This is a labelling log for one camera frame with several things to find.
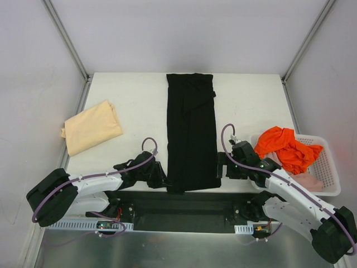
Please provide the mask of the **black t shirt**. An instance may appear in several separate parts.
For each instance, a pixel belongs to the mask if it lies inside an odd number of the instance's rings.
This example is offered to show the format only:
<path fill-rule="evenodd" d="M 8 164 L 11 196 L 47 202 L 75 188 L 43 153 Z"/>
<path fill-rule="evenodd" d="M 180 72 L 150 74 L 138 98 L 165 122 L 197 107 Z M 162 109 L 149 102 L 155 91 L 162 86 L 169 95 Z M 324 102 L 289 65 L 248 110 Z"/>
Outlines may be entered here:
<path fill-rule="evenodd" d="M 211 74 L 167 74 L 167 191 L 221 187 Z"/>

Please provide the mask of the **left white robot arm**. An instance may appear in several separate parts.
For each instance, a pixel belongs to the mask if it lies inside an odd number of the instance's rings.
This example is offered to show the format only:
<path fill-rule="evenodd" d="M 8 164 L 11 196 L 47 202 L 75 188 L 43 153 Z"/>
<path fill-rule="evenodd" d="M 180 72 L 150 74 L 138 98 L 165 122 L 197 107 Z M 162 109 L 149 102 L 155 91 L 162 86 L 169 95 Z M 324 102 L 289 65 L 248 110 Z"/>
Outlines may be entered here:
<path fill-rule="evenodd" d="M 161 163 L 149 151 L 100 174 L 70 175 L 63 168 L 55 169 L 27 193 L 26 199 L 33 211 L 33 223 L 41 227 L 69 216 L 120 219 L 123 205 L 115 193 L 138 181 L 151 189 L 168 186 Z"/>

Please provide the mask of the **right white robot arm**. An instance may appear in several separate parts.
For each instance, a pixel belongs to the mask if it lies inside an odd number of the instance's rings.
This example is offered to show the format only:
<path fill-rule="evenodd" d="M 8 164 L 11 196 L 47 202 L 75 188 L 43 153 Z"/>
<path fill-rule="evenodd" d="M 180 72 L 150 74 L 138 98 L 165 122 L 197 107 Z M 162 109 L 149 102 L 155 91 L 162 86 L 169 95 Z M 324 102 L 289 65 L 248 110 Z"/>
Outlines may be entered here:
<path fill-rule="evenodd" d="M 307 239 L 316 253 L 335 264 L 356 254 L 356 223 L 347 207 L 336 208 L 313 195 L 271 158 L 261 159 L 248 141 L 229 140 L 231 151 L 218 154 L 218 177 L 248 179 L 260 192 L 239 208 L 242 218 L 275 219 Z"/>

